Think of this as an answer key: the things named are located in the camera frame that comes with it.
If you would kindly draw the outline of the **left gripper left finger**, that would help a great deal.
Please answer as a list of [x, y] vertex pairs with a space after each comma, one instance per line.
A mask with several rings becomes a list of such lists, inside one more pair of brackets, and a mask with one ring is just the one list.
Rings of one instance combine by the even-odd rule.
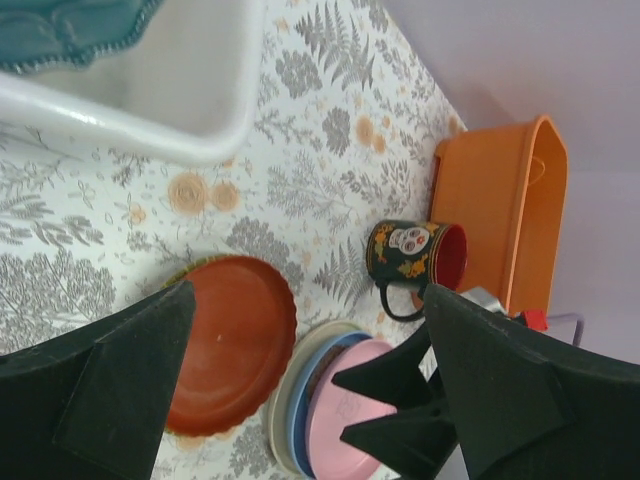
[[2, 478], [150, 478], [195, 307], [181, 281], [2, 356]]

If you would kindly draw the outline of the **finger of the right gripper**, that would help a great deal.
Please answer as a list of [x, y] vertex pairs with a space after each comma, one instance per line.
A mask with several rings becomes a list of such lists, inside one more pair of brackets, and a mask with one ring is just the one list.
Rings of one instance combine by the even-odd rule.
[[444, 404], [430, 404], [345, 427], [340, 440], [396, 473], [439, 473], [458, 446]]
[[427, 325], [422, 324], [391, 351], [337, 372], [332, 383], [348, 391], [409, 410], [440, 399], [440, 379], [427, 380], [419, 368], [432, 346]]

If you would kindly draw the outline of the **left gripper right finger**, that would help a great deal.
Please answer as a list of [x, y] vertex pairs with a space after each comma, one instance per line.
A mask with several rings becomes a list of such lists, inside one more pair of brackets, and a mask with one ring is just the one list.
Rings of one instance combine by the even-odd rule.
[[638, 478], [638, 365], [438, 285], [427, 287], [424, 313], [470, 478]]

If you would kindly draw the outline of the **pink round plate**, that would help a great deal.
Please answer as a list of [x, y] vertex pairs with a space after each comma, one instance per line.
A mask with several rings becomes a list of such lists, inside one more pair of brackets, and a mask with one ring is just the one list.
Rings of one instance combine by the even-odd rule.
[[306, 450], [316, 479], [369, 479], [381, 462], [341, 440], [351, 425], [390, 415], [396, 408], [332, 383], [335, 374], [364, 364], [391, 350], [380, 339], [342, 348], [323, 371], [311, 398], [306, 424]]

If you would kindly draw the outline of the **red gold rimmed plate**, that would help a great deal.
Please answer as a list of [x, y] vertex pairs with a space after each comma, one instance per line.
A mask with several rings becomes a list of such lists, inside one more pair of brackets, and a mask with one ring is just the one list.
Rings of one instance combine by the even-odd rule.
[[193, 327], [168, 414], [169, 432], [210, 436], [240, 425], [269, 398], [296, 341], [288, 282], [255, 257], [218, 255], [167, 280], [189, 281]]

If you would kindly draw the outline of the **teal scalloped plate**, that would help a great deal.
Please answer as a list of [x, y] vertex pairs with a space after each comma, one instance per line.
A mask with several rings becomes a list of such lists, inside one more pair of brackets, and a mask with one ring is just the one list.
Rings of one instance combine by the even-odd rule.
[[160, 1], [3, 1], [1, 70], [82, 70], [134, 46]]

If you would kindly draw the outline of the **orange plastic bin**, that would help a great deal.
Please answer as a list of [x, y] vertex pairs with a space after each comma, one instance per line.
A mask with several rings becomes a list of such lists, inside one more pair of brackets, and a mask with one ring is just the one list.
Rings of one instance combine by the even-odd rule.
[[547, 311], [568, 183], [568, 152], [547, 115], [460, 133], [434, 153], [429, 217], [461, 225], [458, 287], [482, 287], [511, 314]]

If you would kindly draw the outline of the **white translucent plastic bin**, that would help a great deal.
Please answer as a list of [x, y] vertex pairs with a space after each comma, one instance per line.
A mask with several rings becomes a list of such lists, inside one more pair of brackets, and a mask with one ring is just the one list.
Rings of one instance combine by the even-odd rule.
[[266, 5], [160, 1], [131, 48], [82, 70], [1, 70], [1, 116], [204, 166], [236, 153], [257, 108]]

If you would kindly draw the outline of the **red black cup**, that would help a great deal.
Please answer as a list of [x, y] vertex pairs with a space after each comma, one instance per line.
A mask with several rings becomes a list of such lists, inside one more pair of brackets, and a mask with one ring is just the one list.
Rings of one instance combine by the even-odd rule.
[[412, 290], [420, 298], [429, 284], [456, 290], [467, 259], [463, 227], [430, 221], [383, 220], [371, 231], [365, 251], [366, 269], [379, 290], [383, 310], [391, 319], [403, 323], [417, 321], [423, 313], [394, 313], [388, 289], [395, 286]]

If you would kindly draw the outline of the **floral table mat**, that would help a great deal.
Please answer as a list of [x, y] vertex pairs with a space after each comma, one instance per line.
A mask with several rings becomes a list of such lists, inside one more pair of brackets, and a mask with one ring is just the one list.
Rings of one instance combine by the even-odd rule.
[[[262, 1], [257, 108], [204, 166], [1, 116], [1, 358], [120, 312], [205, 257], [271, 264], [296, 338], [331, 321], [399, 344], [367, 274], [384, 219], [423, 219], [436, 143], [458, 118], [375, 1]], [[164, 428], [148, 479], [281, 479], [263, 404], [210, 436]]]

